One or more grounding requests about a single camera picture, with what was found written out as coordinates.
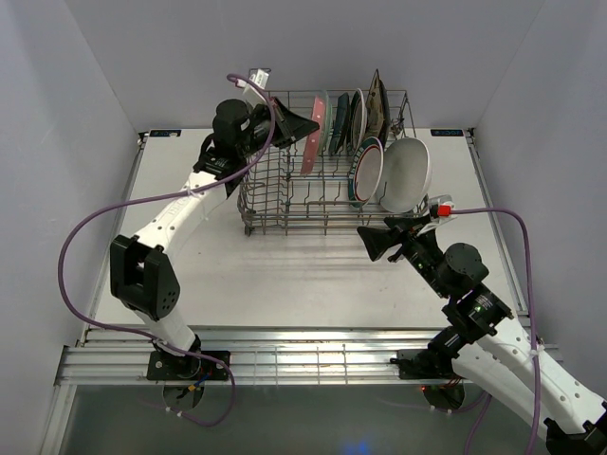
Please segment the black floral square plate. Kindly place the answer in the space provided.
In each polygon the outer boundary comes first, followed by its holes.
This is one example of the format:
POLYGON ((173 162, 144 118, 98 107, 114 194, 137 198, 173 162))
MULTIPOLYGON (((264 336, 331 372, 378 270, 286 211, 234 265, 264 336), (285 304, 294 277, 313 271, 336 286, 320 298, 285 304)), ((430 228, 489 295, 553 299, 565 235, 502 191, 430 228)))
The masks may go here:
POLYGON ((385 146, 390 126, 390 106, 388 102, 388 94, 383 81, 378 82, 377 89, 374 92, 375 104, 373 113, 375 114, 373 136, 385 146))

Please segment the striped rim plate front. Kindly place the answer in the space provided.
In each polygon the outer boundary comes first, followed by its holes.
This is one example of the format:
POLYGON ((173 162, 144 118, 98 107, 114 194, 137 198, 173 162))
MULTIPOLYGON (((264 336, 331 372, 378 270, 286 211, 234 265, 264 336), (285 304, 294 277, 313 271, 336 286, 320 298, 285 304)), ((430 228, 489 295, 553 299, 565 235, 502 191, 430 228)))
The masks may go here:
POLYGON ((351 104, 349 148, 353 153, 362 142, 367 127, 367 109, 364 93, 357 88, 351 104))

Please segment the white oval plate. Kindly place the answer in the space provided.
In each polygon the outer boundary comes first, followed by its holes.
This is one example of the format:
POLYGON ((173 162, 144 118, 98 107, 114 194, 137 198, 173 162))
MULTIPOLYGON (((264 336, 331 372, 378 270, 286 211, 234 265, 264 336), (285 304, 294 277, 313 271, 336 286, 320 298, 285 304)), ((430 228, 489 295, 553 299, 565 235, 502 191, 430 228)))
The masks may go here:
POLYGON ((384 151, 378 203, 391 213, 409 212, 422 203, 431 180, 432 163, 426 144, 415 137, 398 139, 384 151))

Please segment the beige floral square plate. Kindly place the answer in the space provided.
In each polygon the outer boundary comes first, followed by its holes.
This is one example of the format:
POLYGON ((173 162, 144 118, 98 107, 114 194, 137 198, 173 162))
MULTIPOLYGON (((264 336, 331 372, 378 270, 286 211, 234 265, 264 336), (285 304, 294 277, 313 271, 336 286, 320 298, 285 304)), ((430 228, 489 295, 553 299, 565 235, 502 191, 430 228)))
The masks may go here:
POLYGON ((363 138, 379 137, 384 122, 383 97, 379 71, 376 70, 366 97, 366 128, 363 138))

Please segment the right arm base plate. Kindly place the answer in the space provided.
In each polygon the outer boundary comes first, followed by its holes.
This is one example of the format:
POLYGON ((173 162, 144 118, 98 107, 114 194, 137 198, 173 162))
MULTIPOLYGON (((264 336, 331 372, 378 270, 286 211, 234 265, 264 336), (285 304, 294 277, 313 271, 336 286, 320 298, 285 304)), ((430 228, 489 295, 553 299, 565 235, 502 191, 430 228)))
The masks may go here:
POLYGON ((430 349, 416 353, 398 350, 390 364, 397 366, 400 379, 451 379, 454 376, 451 359, 430 349))

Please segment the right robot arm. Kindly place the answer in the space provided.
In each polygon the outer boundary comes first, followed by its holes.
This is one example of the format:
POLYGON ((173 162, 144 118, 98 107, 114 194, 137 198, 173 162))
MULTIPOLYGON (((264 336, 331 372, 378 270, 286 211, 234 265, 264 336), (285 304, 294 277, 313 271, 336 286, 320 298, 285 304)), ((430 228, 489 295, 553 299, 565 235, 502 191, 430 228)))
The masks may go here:
POLYGON ((406 260, 447 302, 448 326, 426 350, 401 361, 402 370, 470 380, 528 423, 530 438, 542 439, 552 454, 605 453, 605 398, 565 370, 485 285, 488 270, 479 251, 465 243, 441 249, 431 216, 387 218, 385 224, 357 229, 370 260, 393 248, 389 262, 406 260))

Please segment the pink dotted plate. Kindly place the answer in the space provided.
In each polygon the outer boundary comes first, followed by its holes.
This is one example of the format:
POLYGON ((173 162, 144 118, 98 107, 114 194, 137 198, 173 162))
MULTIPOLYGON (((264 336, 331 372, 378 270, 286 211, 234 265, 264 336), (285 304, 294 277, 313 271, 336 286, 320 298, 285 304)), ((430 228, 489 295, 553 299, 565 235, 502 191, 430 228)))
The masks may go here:
POLYGON ((315 97, 311 119, 319 125, 319 129, 306 138, 300 175, 309 175, 312 173, 317 155, 323 148, 324 135, 326 133, 326 120, 328 116, 327 108, 329 106, 330 101, 326 92, 322 92, 315 97))

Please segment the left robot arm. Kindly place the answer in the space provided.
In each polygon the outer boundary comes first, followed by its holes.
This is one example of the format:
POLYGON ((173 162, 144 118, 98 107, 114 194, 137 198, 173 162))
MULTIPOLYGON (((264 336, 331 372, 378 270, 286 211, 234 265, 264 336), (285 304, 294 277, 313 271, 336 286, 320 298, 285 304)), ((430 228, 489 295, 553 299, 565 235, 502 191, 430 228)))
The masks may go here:
POLYGON ((134 235, 110 246, 110 291, 156 337, 161 362, 178 377, 201 367, 200 340, 176 309, 180 285, 172 260, 204 218, 228 200, 252 155, 269 143, 284 148, 318 132, 322 120, 269 104, 230 99, 216 108, 212 132, 203 140, 183 194, 134 235))

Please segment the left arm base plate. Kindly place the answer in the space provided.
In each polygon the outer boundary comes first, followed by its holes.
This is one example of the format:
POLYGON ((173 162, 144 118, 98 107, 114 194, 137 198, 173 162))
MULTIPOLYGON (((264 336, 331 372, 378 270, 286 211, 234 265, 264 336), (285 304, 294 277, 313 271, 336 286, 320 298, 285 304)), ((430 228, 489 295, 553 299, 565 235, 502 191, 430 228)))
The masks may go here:
POLYGON ((191 356, 174 356, 164 351, 150 354, 146 379, 150 381, 192 381, 206 377, 208 380, 226 381, 227 370, 216 362, 191 356))

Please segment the teal square plate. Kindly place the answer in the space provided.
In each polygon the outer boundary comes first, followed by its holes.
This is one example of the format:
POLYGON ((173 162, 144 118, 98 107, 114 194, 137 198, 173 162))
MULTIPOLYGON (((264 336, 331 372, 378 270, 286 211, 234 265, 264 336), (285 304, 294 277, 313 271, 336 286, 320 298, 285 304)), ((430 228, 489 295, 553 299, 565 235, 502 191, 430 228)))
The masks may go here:
POLYGON ((337 113, 328 147, 328 153, 331 156, 336 155, 343 146, 347 133, 349 118, 350 95, 347 92, 344 92, 338 97, 337 113))

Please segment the striped rim plate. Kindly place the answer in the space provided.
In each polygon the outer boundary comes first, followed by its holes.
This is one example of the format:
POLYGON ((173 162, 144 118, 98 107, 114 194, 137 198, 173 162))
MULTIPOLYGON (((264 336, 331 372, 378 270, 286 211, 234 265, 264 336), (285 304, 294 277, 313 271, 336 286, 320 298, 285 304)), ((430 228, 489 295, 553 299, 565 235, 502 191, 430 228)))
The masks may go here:
POLYGON ((375 196, 383 172, 384 151, 375 136, 364 139, 354 153, 348 177, 350 206, 364 207, 375 196))
POLYGON ((349 148, 353 153, 362 142, 367 127, 367 109, 364 93, 357 88, 351 104, 349 148))

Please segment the mint green plate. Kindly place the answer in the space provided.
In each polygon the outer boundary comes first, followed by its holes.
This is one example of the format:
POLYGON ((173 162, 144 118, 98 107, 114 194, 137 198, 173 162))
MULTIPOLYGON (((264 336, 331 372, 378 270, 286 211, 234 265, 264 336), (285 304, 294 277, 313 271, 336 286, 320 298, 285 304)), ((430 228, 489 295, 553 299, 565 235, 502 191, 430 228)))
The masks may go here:
POLYGON ((329 136, 332 128, 332 119, 333 119, 333 106, 330 100, 330 96, 327 91, 322 91, 322 99, 324 101, 324 121, 322 127, 322 133, 320 137, 320 148, 319 153, 323 155, 326 151, 329 136))

